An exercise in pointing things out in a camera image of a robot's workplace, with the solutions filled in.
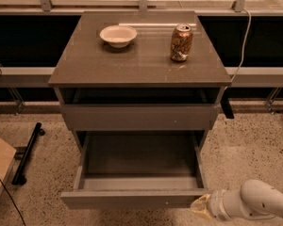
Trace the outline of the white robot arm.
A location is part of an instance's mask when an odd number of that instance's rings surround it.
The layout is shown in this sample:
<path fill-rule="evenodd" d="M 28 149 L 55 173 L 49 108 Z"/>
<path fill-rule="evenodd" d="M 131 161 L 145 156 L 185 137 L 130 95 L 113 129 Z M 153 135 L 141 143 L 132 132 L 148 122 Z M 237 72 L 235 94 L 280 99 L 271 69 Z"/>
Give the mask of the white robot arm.
<path fill-rule="evenodd" d="M 200 218 L 221 222 L 243 218 L 274 222 L 283 219 L 283 193 L 260 180 L 247 180 L 239 189 L 215 190 L 191 204 Z"/>

